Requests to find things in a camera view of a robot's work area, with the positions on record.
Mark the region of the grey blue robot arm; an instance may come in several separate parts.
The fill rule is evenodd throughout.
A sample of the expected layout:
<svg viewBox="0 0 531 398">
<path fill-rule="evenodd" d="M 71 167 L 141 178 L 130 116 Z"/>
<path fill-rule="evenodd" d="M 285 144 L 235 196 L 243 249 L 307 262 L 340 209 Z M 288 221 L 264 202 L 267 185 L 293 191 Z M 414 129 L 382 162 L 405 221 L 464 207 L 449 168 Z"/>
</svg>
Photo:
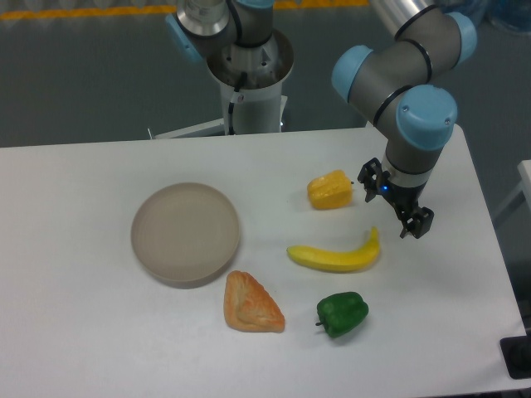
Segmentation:
<svg viewBox="0 0 531 398">
<path fill-rule="evenodd" d="M 358 174 L 366 198 L 383 197 L 403 235 L 421 237 L 433 211 L 419 197 L 449 141 L 458 110 L 431 82 L 475 51 L 474 23 L 432 1 L 375 1 L 393 35 L 384 51 L 354 46 L 336 62 L 332 86 L 386 139 L 381 159 Z M 288 39 L 273 26 L 271 1 L 180 1 L 168 33 L 190 60 L 205 61 L 218 83 L 228 135 L 280 130 L 281 88 L 294 64 Z"/>
</svg>

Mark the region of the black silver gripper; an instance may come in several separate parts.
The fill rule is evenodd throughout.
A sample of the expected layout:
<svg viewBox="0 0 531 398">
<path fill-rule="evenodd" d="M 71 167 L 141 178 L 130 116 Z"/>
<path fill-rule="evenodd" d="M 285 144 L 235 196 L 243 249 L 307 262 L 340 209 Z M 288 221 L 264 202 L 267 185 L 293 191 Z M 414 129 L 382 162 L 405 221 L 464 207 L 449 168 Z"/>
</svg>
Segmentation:
<svg viewBox="0 0 531 398">
<path fill-rule="evenodd" d="M 362 166 L 358 182 L 363 185 L 365 202 L 380 196 L 399 210 L 397 216 L 402 223 L 402 239 L 407 235 L 420 239 L 431 229 L 435 215 L 430 208 L 418 206 L 418 199 L 430 176 L 431 170 L 410 174 L 399 170 L 388 159 L 380 163 L 373 158 Z"/>
</svg>

